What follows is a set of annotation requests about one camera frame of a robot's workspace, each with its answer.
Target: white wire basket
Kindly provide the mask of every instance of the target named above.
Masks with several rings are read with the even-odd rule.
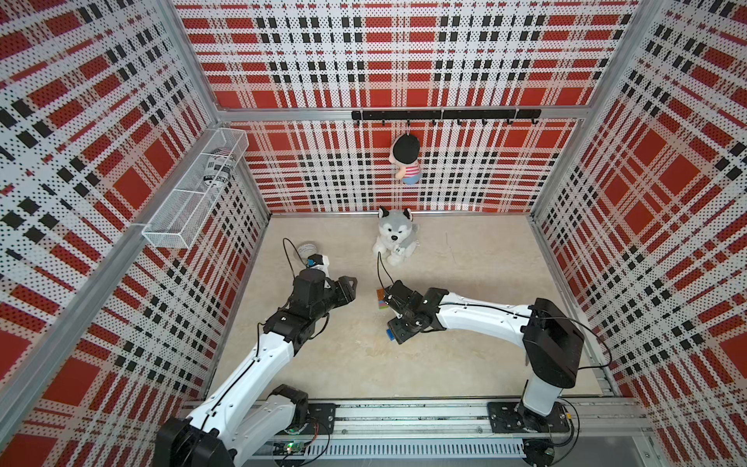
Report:
[[[248,146],[245,131],[216,130],[143,230],[148,242],[158,248],[192,247],[225,186],[218,177],[205,180],[205,168],[214,164],[208,172],[230,180]]]

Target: plaid wall panel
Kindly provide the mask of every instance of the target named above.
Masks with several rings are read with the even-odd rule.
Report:
[[[0,466],[149,466],[155,433],[205,396],[264,221],[235,179],[189,250],[146,247]]]
[[[237,123],[246,159],[273,212],[422,210],[528,213],[574,120],[413,122],[423,178],[405,185],[388,161],[405,123]]]
[[[0,383],[206,125],[150,1],[0,3]]]
[[[339,108],[584,105],[638,1],[174,3],[219,106]]]
[[[539,219],[677,466],[747,453],[747,2],[668,0]]]

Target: floor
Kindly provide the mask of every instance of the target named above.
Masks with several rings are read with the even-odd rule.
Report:
[[[421,293],[439,287],[504,304],[534,303],[543,297],[563,309],[525,217],[415,216],[415,222],[420,225],[420,246],[403,265],[387,265],[395,280]],[[282,238],[288,237],[296,245],[315,242],[330,258],[332,278],[357,277],[357,298],[332,311],[324,334],[304,344],[265,395],[281,383],[308,392],[311,399],[520,395],[532,371],[522,350],[507,341],[463,330],[420,334],[403,345],[389,340],[386,322],[394,313],[378,307],[380,285],[371,252],[377,234],[374,216],[274,217],[211,392],[251,350],[257,323],[291,293],[291,272],[282,249]],[[298,259],[294,267],[301,268]],[[581,365],[587,364],[582,357]],[[589,370],[581,371],[576,386],[564,391],[600,393]]]

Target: black cable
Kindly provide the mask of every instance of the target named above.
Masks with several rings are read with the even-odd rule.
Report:
[[[247,373],[247,371],[249,371],[249,369],[252,367],[252,365],[254,365],[254,362],[257,361],[256,359],[259,358],[259,327],[260,326],[264,326],[264,325],[265,325],[265,323],[259,323],[259,322],[257,323],[257,354],[256,354],[256,358],[249,364],[249,366],[247,366],[247,368],[244,371],[241,372],[241,374],[239,375],[238,378],[236,378],[235,380],[233,380],[233,383],[231,383],[231,385],[229,386],[229,388],[227,390],[225,390],[224,393],[222,393],[222,395],[218,398],[218,400],[216,401],[215,405],[213,405],[213,408],[210,409],[210,412],[214,412],[215,411],[215,408],[218,407],[218,404],[223,400],[223,398],[226,396],[226,394],[228,394],[231,391],[231,389],[233,389],[234,384],[236,384],[236,382],[239,381]],[[210,415],[206,415],[205,416],[205,420],[202,421],[202,426],[200,427],[200,430],[203,430],[205,428],[205,424],[208,423],[208,418],[210,418]]]
[[[261,324],[260,322],[257,322],[257,355],[255,356],[256,359],[259,359],[259,325],[260,324]]]
[[[528,317],[529,317],[529,316],[525,316],[525,315],[520,315],[520,314],[518,314],[518,313],[510,312],[509,310],[507,310],[507,309],[502,309],[502,308],[500,308],[500,307],[498,307],[498,306],[492,306],[492,305],[483,305],[482,303],[470,303],[470,302],[467,302],[467,303],[455,303],[455,302],[448,302],[448,303],[441,303],[440,305],[457,305],[457,306],[482,306],[483,308],[492,308],[492,309],[500,310],[500,311],[502,311],[502,312],[505,312],[505,313],[508,313],[508,314],[510,314],[510,315],[514,315],[514,316],[521,316],[522,318],[528,318]],[[599,342],[600,342],[600,343],[601,343],[601,344],[602,344],[602,345],[604,346],[604,348],[605,348],[605,349],[607,350],[607,353],[608,353],[608,354],[610,355],[610,360],[609,360],[609,362],[607,362],[607,363],[606,363],[606,364],[604,364],[604,365],[591,365],[591,366],[582,366],[582,367],[579,367],[579,368],[578,368],[579,370],[585,370],[585,369],[587,369],[587,368],[606,368],[606,367],[610,366],[610,364],[612,363],[612,351],[611,351],[611,350],[610,350],[610,348],[609,348],[609,347],[607,346],[607,343],[606,343],[605,341],[603,341],[603,340],[602,340],[602,339],[601,339],[601,338],[600,338],[600,337],[599,337],[598,335],[596,335],[596,334],[594,333],[594,331],[592,331],[592,330],[591,330],[591,329],[590,329],[590,328],[589,328],[589,327],[588,327],[587,325],[585,325],[584,323],[581,323],[581,322],[580,322],[579,320],[575,320],[575,319],[573,319],[573,318],[568,318],[567,316],[544,316],[544,317],[540,317],[540,318],[541,318],[541,319],[543,319],[543,320],[568,320],[568,321],[573,321],[574,323],[578,324],[579,326],[581,326],[581,327],[582,327],[582,328],[584,328],[585,330],[589,331],[589,332],[590,332],[590,333],[591,333],[591,334],[592,334],[592,335],[593,335],[593,336],[594,336],[594,337],[595,337],[595,338],[597,339],[597,341],[599,341]]]
[[[292,452],[284,455],[284,457],[280,460],[280,462],[276,461],[275,458],[273,457],[273,461],[275,462],[275,465],[277,465],[278,467],[283,467],[283,463],[288,458],[288,456],[290,456],[291,454],[292,454]]]
[[[563,402],[565,402],[566,404],[568,404],[569,406],[571,406],[573,408],[573,411],[576,412],[576,420],[578,420],[578,429],[576,430],[576,439],[575,439],[575,441],[573,441],[573,444],[571,445],[571,447],[568,448],[568,450],[565,452],[565,454],[563,454],[562,457],[560,457],[560,459],[558,459],[555,462],[551,463],[548,467],[555,466],[555,465],[557,465],[557,463],[559,463],[560,461],[562,461],[563,459],[565,459],[571,453],[571,451],[573,451],[573,448],[576,447],[576,443],[578,442],[578,437],[581,434],[581,420],[580,420],[580,418],[578,416],[578,410],[576,410],[576,406],[573,405],[572,403],[568,402],[564,398],[558,398],[558,399],[562,400]],[[568,421],[571,422],[571,426],[573,427],[573,419],[570,418]]]
[[[441,306],[441,305],[457,305],[457,306],[482,306],[483,308],[492,308],[492,309],[500,310],[500,311],[502,311],[502,312],[508,313],[509,315],[519,316],[519,317],[521,317],[521,318],[528,318],[528,316],[526,316],[526,315],[520,315],[520,314],[518,314],[518,313],[510,312],[510,311],[508,311],[507,309],[502,309],[502,308],[500,308],[500,307],[498,307],[498,306],[493,306],[493,305],[483,305],[482,303],[472,303],[472,302],[467,302],[467,303],[446,302],[446,303],[440,303],[440,304],[439,304],[438,306]]]
[[[298,467],[307,466],[308,464],[314,462],[316,459],[319,459],[320,457],[322,457],[324,455],[324,453],[326,453],[326,450],[329,449],[329,442],[332,441],[332,434],[329,432],[329,428],[324,423],[322,423],[321,421],[317,420],[316,418],[314,418],[314,417],[309,417],[309,418],[311,420],[316,421],[319,425],[321,425],[321,426],[324,427],[324,430],[327,432],[327,444],[326,444],[326,446],[324,446],[324,451],[321,451],[318,456],[316,456],[312,460],[309,460],[308,462],[305,461],[303,464],[298,465]]]
[[[296,279],[296,270],[293,269],[293,265],[291,264],[291,257],[288,256],[288,250],[285,248],[285,242],[288,242],[293,247],[293,251],[296,252],[296,256],[298,256],[298,259],[301,261],[302,265],[305,265],[306,263],[303,262],[303,259],[301,259],[301,253],[298,253],[298,249],[296,248],[296,245],[293,244],[290,238],[283,238],[282,239],[282,250],[285,252],[285,259],[288,260],[288,266],[291,267],[291,273],[293,274],[293,278]]]
[[[379,284],[381,284],[381,288],[386,290],[384,287],[384,282],[381,282],[381,273],[379,272],[379,264],[381,264],[381,267],[384,268],[384,272],[389,277],[389,280],[391,281],[392,285],[394,284],[394,279],[391,278],[391,275],[389,274],[389,271],[386,270],[386,266],[384,265],[384,260],[381,259],[381,253],[379,253],[379,258],[376,260],[376,274],[379,276]]]
[[[314,334],[312,337],[310,337],[309,341],[311,341],[314,338],[317,338],[326,329],[326,325],[329,323],[329,313],[327,313],[325,316],[327,316],[327,319],[324,321],[324,326],[322,326],[322,330],[319,331],[318,333]]]
[[[568,417],[566,417],[566,418],[568,419],[568,424],[571,426],[571,434],[563,442],[556,443],[556,442],[553,441],[553,431],[550,429],[550,424],[548,424],[548,433],[550,435],[550,444],[553,445],[554,448],[562,448],[563,446],[567,446],[571,442],[571,440],[573,439],[573,435],[574,435],[573,420],[571,420]]]

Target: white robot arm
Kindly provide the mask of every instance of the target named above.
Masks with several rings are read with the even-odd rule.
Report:
[[[319,267],[303,270],[294,280],[288,305],[267,320],[258,346],[231,376],[186,419],[171,418],[158,431],[155,467],[242,466],[273,434],[306,425],[308,395],[289,386],[276,388],[258,409],[252,406],[280,369],[313,338],[316,321],[355,299],[354,278],[343,276],[333,282],[325,273]],[[422,296],[396,281],[385,289],[384,301],[397,313],[388,322],[388,331],[398,344],[423,331],[462,329],[524,349],[534,375],[518,412],[530,429],[539,431],[560,392],[575,384],[583,334],[549,300],[537,299],[530,306],[501,305],[440,288],[430,288]]]
[[[172,417],[161,427],[154,467],[242,466],[273,434],[305,427],[309,395],[303,391],[281,385],[258,409],[252,406],[301,346],[315,337],[316,322],[356,298],[354,277],[333,282],[321,256],[317,260],[294,279],[286,305],[267,319],[258,344],[218,390],[187,418]]]
[[[560,392],[576,384],[584,337],[549,300],[538,298],[533,305],[501,305],[441,288],[429,288],[423,296],[396,281],[385,288],[384,302],[397,314],[388,322],[388,331],[398,344],[432,327],[425,332],[470,330],[524,350],[534,372],[519,406],[527,426],[541,424]]]

